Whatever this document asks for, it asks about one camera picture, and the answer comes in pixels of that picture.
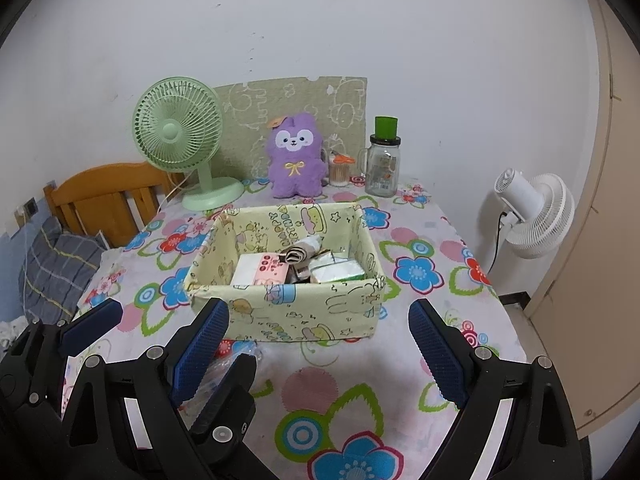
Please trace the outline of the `grey plaid pillow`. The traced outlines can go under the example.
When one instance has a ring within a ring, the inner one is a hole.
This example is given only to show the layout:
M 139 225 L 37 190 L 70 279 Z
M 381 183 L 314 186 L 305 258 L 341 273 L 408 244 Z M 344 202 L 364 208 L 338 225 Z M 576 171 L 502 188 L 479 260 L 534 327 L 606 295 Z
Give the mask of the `grey plaid pillow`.
M 74 234 L 55 216 L 47 218 L 28 246 L 18 278 L 26 318 L 70 322 L 106 250 L 101 237 Z

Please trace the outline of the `beige door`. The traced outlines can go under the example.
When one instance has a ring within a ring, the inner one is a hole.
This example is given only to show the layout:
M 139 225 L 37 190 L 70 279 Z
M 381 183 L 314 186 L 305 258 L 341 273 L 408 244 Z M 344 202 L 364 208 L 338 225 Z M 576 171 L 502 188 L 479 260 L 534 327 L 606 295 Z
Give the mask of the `beige door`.
M 600 96 L 570 232 L 525 309 L 579 437 L 639 399 L 639 52 L 605 0 L 587 0 Z

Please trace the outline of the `pink tissue pack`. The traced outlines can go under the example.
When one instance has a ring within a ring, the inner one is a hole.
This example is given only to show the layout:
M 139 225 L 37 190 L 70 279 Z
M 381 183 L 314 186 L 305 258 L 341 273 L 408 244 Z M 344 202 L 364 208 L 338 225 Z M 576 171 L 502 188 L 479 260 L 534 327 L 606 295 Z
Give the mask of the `pink tissue pack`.
M 240 255 L 232 286 L 279 285 L 284 284 L 288 268 L 280 263 L 275 252 L 255 252 Z

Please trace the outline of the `floral tablecloth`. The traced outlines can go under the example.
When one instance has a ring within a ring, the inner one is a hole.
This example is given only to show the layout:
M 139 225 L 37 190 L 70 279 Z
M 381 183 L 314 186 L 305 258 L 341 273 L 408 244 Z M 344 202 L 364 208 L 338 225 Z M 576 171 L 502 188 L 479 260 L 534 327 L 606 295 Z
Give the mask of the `floral tablecloth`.
M 278 200 L 271 229 L 282 243 L 333 226 L 336 203 L 360 206 L 387 284 L 369 338 L 310 320 L 297 333 L 264 327 L 259 338 L 225 336 L 207 375 L 213 384 L 241 352 L 258 361 L 257 413 L 250 449 L 283 479 L 413 479 L 446 436 L 457 408 L 440 394 L 408 326 L 414 300 L 426 299 L 472 346 L 524 359 L 518 335 L 471 249 L 415 180 L 393 197 L 371 195 L 361 179 L 317 198 Z M 91 346 L 108 362 L 166 344 L 194 315 L 189 273 L 206 255 L 216 212 L 164 208 L 113 260 L 100 265 L 78 306 L 106 298 L 122 322 Z

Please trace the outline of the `brown rolled cloth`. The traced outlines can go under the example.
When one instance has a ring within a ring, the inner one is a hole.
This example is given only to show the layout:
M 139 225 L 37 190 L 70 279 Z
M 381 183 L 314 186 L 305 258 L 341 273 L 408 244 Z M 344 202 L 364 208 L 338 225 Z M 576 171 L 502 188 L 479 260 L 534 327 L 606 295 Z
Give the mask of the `brown rolled cloth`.
M 324 236 L 321 234 L 309 235 L 280 252 L 279 261 L 288 268 L 285 279 L 288 284 L 310 281 L 309 265 L 311 260 L 326 251 L 323 249 L 323 240 Z

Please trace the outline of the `yellow cartoon storage box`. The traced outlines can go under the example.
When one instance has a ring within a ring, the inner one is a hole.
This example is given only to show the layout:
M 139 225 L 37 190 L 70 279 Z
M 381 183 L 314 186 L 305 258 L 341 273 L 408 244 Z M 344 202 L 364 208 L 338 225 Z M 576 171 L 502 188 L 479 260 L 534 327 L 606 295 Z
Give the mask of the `yellow cartoon storage box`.
M 228 338 L 261 342 L 370 337 L 385 285 L 354 203 L 225 211 L 183 282 L 195 311 L 209 299 L 227 304 Z

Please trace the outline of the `green white tissue pack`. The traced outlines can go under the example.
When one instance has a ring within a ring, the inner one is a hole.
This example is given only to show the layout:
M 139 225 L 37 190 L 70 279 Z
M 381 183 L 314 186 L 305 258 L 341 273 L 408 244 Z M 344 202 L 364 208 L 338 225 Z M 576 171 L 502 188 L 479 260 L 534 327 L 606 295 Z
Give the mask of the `green white tissue pack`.
M 366 277 L 366 271 L 357 260 L 336 256 L 333 252 L 315 256 L 310 260 L 308 270 L 310 280 L 318 284 L 359 281 Z

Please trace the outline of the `white standing fan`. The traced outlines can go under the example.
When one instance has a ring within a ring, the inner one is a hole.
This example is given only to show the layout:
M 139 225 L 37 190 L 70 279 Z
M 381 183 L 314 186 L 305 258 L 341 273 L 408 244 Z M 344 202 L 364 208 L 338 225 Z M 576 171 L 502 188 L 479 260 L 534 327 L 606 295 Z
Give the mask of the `white standing fan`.
M 506 168 L 495 180 L 494 193 L 503 206 L 500 238 L 515 255 L 532 260 L 558 248 L 574 220 L 572 192 L 557 174 L 527 180 Z

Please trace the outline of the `green desk fan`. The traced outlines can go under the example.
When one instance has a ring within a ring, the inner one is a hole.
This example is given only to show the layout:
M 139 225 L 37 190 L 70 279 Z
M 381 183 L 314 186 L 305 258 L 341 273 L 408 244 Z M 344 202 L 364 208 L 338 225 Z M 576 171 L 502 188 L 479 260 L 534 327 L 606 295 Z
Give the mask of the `green desk fan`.
M 216 92 L 190 77 L 168 77 L 143 92 L 132 115 L 139 152 L 168 174 L 198 175 L 182 206 L 204 211 L 227 206 L 244 192 L 234 177 L 215 177 L 210 161 L 219 150 L 224 126 Z

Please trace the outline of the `toothpick holder with bird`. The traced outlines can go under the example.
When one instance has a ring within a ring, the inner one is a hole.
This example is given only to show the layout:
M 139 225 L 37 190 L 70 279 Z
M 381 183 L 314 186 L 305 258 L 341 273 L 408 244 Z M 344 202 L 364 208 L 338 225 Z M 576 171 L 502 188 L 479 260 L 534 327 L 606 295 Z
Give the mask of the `toothpick holder with bird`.
M 352 156 L 337 152 L 329 151 L 329 185 L 340 188 L 349 184 L 352 167 L 356 165 L 356 159 Z

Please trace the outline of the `purple plush toy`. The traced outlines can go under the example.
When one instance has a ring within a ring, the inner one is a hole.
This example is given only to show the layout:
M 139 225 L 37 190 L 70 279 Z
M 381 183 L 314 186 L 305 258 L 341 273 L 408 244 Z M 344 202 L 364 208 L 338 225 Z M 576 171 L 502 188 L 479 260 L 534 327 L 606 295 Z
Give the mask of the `purple plush toy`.
M 307 112 L 273 119 L 266 143 L 268 179 L 274 198 L 318 197 L 328 167 L 322 160 L 323 138 Z

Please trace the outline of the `glass jar with green lid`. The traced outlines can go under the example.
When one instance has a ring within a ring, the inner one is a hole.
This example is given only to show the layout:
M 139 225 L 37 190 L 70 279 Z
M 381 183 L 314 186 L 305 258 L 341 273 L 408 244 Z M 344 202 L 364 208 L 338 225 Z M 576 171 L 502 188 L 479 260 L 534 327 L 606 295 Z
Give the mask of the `glass jar with green lid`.
M 369 145 L 358 153 L 358 167 L 366 179 L 366 191 L 370 195 L 390 198 L 398 188 L 400 167 L 398 119 L 392 116 L 376 116 Z

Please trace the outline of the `green cartoon board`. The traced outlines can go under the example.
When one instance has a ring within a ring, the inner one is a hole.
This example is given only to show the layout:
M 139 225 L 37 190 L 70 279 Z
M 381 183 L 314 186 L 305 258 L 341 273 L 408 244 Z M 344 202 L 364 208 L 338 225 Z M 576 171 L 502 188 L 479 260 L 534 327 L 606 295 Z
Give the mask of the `green cartoon board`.
M 239 180 L 268 174 L 270 122 L 309 113 L 323 146 L 349 156 L 366 145 L 368 80 L 355 76 L 265 79 L 217 87 L 224 135 L 209 166 L 215 177 Z

